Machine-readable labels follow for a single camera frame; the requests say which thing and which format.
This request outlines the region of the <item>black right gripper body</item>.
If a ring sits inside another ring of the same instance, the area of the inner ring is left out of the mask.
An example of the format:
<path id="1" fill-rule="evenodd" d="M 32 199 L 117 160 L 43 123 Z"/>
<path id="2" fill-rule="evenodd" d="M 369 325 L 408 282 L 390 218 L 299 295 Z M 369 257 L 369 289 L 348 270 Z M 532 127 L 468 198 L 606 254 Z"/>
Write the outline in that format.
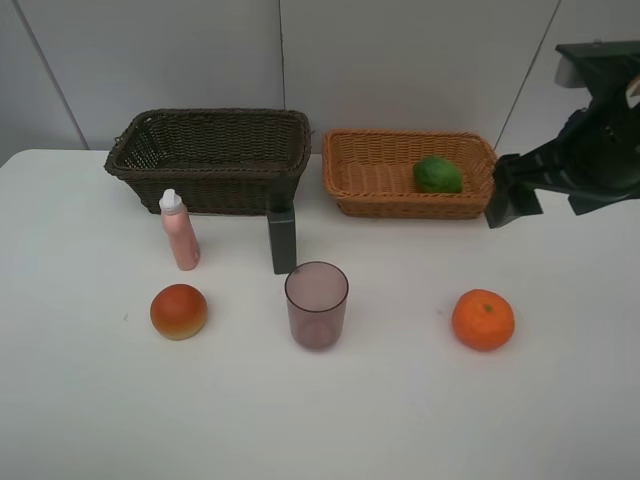
<path id="1" fill-rule="evenodd" d="M 542 212 L 535 192 L 568 196 L 577 215 L 639 197 L 639 43 L 560 44 L 555 83 L 586 89 L 555 139 L 525 154 L 520 215 Z"/>

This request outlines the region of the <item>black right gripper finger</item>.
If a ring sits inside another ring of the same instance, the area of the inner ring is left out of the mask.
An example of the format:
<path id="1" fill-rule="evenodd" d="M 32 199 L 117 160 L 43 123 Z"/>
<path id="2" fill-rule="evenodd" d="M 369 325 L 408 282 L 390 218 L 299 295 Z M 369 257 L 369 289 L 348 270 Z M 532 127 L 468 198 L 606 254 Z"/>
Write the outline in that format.
<path id="1" fill-rule="evenodd" d="M 493 171 L 494 192 L 485 209 L 490 229 L 501 228 L 521 217 L 543 213 L 534 190 L 521 182 L 527 165 L 519 154 L 501 156 Z"/>

